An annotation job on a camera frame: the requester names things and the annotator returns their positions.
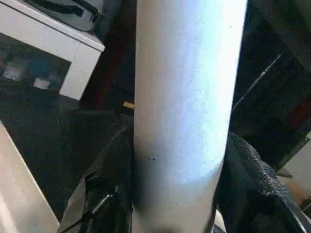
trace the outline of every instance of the black strap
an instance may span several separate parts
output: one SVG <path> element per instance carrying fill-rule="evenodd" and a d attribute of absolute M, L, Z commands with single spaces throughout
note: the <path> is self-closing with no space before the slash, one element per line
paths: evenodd
<path fill-rule="evenodd" d="M 91 4 L 89 4 L 87 1 L 85 0 L 72 0 L 73 2 L 75 2 L 76 4 L 84 7 L 85 9 L 87 9 L 88 11 L 90 11 L 93 14 L 98 14 L 98 9 L 95 6 L 92 6 Z"/>
<path fill-rule="evenodd" d="M 58 12 L 61 14 L 70 14 L 70 15 L 77 15 L 81 17 L 83 15 L 83 9 L 77 7 L 77 6 L 68 6 L 63 5 L 47 0 L 32 0 L 34 3 L 54 12 Z"/>

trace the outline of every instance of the small yellow object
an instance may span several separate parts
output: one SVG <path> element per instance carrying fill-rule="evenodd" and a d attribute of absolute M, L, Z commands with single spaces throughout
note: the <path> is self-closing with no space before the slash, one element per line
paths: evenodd
<path fill-rule="evenodd" d="M 123 107 L 130 108 L 130 109 L 135 109 L 135 105 L 133 103 L 130 103 L 130 102 L 127 102 L 127 101 L 124 102 Z"/>

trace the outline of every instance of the white furniture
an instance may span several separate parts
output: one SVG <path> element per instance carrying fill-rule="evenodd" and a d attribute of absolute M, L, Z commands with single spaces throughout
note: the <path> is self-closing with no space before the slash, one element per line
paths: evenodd
<path fill-rule="evenodd" d="M 68 61 L 70 65 L 58 91 L 77 100 L 104 50 L 94 35 L 75 30 L 24 0 L 0 0 L 0 37 L 3 34 L 56 56 L 60 63 Z"/>
<path fill-rule="evenodd" d="M 55 233 L 59 223 L 0 121 L 0 232 Z"/>
<path fill-rule="evenodd" d="M 306 136 L 311 139 L 311 132 Z M 284 166 L 292 174 L 296 183 L 304 190 L 307 195 L 311 195 L 311 140 L 305 144 L 297 154 Z"/>

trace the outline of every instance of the white surface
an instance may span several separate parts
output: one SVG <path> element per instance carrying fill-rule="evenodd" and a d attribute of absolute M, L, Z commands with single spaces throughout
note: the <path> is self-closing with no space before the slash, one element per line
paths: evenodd
<path fill-rule="evenodd" d="M 0 232 L 56 233 L 59 223 L 0 123 Z"/>
<path fill-rule="evenodd" d="M 8 6 L 13 7 L 14 9 L 17 9 L 18 11 L 21 11 L 22 13 L 82 42 L 85 43 L 94 49 L 98 51 L 104 50 L 104 45 L 99 41 L 99 39 L 94 36 L 92 33 L 88 32 L 81 32 L 79 30 L 76 30 L 50 16 L 47 14 L 41 12 L 40 10 L 36 9 L 35 7 L 28 4 L 25 0 L 0 0 L 0 2 L 5 3 Z"/>
<path fill-rule="evenodd" d="M 40 89 L 48 89 L 50 85 L 50 81 L 41 79 L 41 78 L 36 78 L 34 82 L 34 86 L 38 87 Z"/>
<path fill-rule="evenodd" d="M 311 139 L 311 132 L 309 132 L 306 136 L 308 139 Z"/>
<path fill-rule="evenodd" d="M 100 55 L 101 52 L 90 50 L 88 46 L 80 44 L 70 65 L 60 94 L 79 100 Z"/>
<path fill-rule="evenodd" d="M 309 141 L 285 166 L 296 183 L 311 194 L 311 141 Z"/>
<path fill-rule="evenodd" d="M 134 233 L 205 232 L 245 8 L 246 0 L 138 0 Z"/>
<path fill-rule="evenodd" d="M 225 223 L 222 214 L 216 210 L 215 214 L 215 225 L 218 226 L 220 229 L 223 230 L 223 232 L 227 232 L 225 229 Z"/>
<path fill-rule="evenodd" d="M 0 33 L 72 61 L 79 42 L 0 3 Z"/>

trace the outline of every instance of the white cylinder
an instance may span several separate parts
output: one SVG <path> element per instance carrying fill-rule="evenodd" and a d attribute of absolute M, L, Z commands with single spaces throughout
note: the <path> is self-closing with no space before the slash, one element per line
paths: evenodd
<path fill-rule="evenodd" d="M 133 233 L 202 233 L 222 168 L 246 0 L 138 0 Z"/>

